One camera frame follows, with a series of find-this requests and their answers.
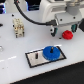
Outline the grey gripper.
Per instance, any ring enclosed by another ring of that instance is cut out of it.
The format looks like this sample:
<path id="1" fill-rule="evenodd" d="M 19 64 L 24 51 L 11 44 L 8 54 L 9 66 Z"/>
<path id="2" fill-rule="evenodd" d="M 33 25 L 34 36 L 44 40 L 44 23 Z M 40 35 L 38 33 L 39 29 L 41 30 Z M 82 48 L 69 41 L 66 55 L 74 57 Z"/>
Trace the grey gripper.
<path id="1" fill-rule="evenodd" d="M 76 25 L 73 25 L 73 24 L 77 24 L 77 23 L 80 22 L 81 20 L 82 20 L 82 15 L 81 15 L 81 13 L 78 13 L 78 14 L 75 15 L 75 16 L 70 15 L 70 14 L 67 13 L 67 12 L 57 13 L 57 14 L 55 15 L 55 21 L 56 21 L 55 26 L 56 26 L 56 27 L 62 27 L 62 26 L 72 25 L 71 31 L 72 31 L 73 33 L 75 33 L 76 30 L 77 30 L 77 27 L 76 27 Z M 54 28 L 54 32 L 52 33 L 52 36 L 55 36 L 56 33 L 57 33 L 57 28 Z"/>

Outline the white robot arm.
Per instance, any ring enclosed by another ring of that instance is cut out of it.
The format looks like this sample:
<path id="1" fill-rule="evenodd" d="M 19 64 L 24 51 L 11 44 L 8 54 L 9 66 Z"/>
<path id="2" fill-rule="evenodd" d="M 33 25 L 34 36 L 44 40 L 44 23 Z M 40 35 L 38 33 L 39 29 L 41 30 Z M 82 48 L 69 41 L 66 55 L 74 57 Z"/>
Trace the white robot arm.
<path id="1" fill-rule="evenodd" d="M 81 8 L 84 8 L 84 0 L 41 0 L 40 20 L 42 22 L 52 21 L 52 36 L 55 36 L 58 27 L 66 25 L 71 25 L 72 31 L 75 32 L 82 21 Z"/>

